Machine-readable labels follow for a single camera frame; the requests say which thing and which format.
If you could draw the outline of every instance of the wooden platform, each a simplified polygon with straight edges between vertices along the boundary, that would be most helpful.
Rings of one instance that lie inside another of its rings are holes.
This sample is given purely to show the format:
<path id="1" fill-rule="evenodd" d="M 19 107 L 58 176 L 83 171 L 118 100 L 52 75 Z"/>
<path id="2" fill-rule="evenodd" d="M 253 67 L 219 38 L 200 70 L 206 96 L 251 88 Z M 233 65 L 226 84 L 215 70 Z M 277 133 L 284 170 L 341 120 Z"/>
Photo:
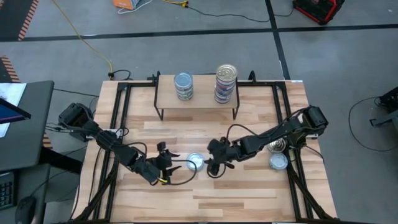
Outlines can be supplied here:
<path id="1" fill-rule="evenodd" d="M 95 121 L 109 128 L 117 82 L 104 82 L 98 101 Z M 287 82 L 292 111 L 308 105 L 303 83 Z M 148 144 L 148 157 L 157 156 L 156 144 L 165 141 L 168 149 L 186 158 L 191 152 L 200 152 L 209 158 L 207 144 L 213 138 L 226 134 L 228 126 L 239 123 L 257 133 L 277 125 L 272 90 L 269 87 L 240 87 L 241 106 L 236 121 L 229 110 L 169 109 L 164 121 L 153 107 L 154 87 L 132 89 L 127 127 L 130 133 L 124 142 L 143 141 Z M 247 135 L 241 128 L 231 130 L 231 139 Z M 319 150 L 318 142 L 308 145 Z M 99 147 L 90 142 L 81 173 L 81 189 L 75 217 L 89 201 L 91 177 Z M 103 153 L 96 167 L 94 192 L 98 188 Z M 287 222 L 294 221 L 292 201 L 285 170 L 272 170 L 268 165 L 269 153 L 260 152 L 255 158 L 234 162 L 235 170 L 228 169 L 220 179 L 211 179 L 205 170 L 188 184 L 181 186 L 150 186 L 142 177 L 120 166 L 112 209 L 112 222 Z M 313 152 L 303 149 L 302 160 L 308 188 L 319 204 L 336 216 L 330 188 L 322 160 Z M 192 175 L 184 163 L 172 180 L 181 182 Z M 108 194 L 101 205 L 103 217 Z M 305 210 L 298 194 L 302 216 Z"/>
<path id="2" fill-rule="evenodd" d="M 179 100 L 174 87 L 174 75 L 161 75 L 157 90 L 157 107 L 159 109 L 203 109 L 203 108 L 236 108 L 238 101 L 236 89 L 228 103 L 217 103 L 214 99 L 216 75 L 193 75 L 193 97 L 191 100 Z"/>

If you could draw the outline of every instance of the computer monitor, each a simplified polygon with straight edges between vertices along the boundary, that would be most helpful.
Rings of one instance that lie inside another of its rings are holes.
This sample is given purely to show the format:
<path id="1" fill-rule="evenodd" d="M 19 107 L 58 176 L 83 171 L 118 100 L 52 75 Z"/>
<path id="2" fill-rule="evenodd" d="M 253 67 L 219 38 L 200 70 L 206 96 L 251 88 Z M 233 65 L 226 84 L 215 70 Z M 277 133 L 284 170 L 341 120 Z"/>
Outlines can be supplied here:
<path id="1" fill-rule="evenodd" d="M 30 114 L 0 98 L 0 124 L 30 119 Z"/>

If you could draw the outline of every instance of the computer mouse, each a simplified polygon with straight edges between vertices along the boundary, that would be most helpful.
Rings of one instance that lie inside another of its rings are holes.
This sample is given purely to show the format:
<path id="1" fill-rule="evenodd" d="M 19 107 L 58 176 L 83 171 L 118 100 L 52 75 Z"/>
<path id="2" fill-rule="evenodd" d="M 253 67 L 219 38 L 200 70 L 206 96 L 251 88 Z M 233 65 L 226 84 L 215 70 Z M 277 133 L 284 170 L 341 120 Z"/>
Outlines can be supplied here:
<path id="1" fill-rule="evenodd" d="M 17 204 L 15 211 L 15 224 L 31 224 L 35 216 L 36 198 L 24 197 Z"/>

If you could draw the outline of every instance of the orange box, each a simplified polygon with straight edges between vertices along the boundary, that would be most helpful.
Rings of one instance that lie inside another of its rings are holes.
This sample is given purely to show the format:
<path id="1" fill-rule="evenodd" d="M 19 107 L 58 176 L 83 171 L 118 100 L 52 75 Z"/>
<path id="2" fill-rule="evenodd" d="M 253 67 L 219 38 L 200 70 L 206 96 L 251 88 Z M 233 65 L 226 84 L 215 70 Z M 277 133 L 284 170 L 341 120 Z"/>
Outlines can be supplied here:
<path id="1" fill-rule="evenodd" d="M 137 7 L 140 0 L 112 0 L 116 7 L 133 10 Z"/>

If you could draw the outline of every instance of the floor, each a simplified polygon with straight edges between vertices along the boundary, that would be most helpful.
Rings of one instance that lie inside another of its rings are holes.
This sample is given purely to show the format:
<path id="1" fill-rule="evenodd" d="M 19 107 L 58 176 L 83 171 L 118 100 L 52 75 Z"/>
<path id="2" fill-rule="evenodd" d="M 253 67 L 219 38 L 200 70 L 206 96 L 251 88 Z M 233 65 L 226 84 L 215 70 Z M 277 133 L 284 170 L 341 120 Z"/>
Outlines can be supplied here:
<path id="1" fill-rule="evenodd" d="M 398 150 L 374 152 L 361 147 L 349 133 L 348 111 L 357 101 L 382 95 L 397 86 L 397 26 L 358 27 L 398 24 L 397 1 L 346 1 L 328 24 L 339 27 L 337 30 L 318 29 L 316 23 L 298 11 L 290 17 L 276 17 L 273 27 L 270 22 L 257 23 L 237 17 L 205 17 L 162 1 L 153 1 L 123 15 L 117 14 L 109 0 L 97 0 L 94 4 L 78 0 L 58 3 L 81 34 L 99 34 L 88 41 L 112 60 L 115 69 L 130 70 L 136 80 L 146 79 L 158 70 L 163 74 L 210 73 L 222 63 L 235 65 L 241 79 L 255 70 L 260 79 L 303 80 L 310 103 L 320 106 L 330 122 L 320 137 L 320 145 L 338 216 L 348 221 L 396 223 Z M 191 0 L 189 4 L 210 14 L 243 14 L 257 20 L 269 17 L 264 0 Z M 275 14 L 288 14 L 292 7 L 291 0 L 271 0 L 271 5 Z M 276 32 L 275 26 L 314 27 L 314 31 Z M 212 31 L 195 35 L 190 30 Z M 0 42 L 0 54 L 10 58 L 23 82 L 53 80 L 56 88 L 96 95 L 101 82 L 107 79 L 108 65 L 82 41 L 73 40 L 73 35 L 52 2 L 42 0 L 26 41 Z M 281 45 L 275 44 L 276 36 Z M 36 37 L 52 40 L 41 41 Z M 88 105 L 91 99 L 55 91 L 49 122 L 56 122 L 70 103 Z M 382 114 L 383 110 L 372 100 L 365 101 L 353 110 L 351 124 L 364 144 L 387 149 L 398 143 L 396 131 L 389 125 L 372 128 L 368 121 Z M 58 152 L 84 145 L 67 134 L 49 133 L 49 136 Z M 72 157 L 83 160 L 84 151 Z M 77 183 L 78 176 L 73 174 L 50 182 L 45 223 L 69 217 L 74 197 L 71 190 Z"/>

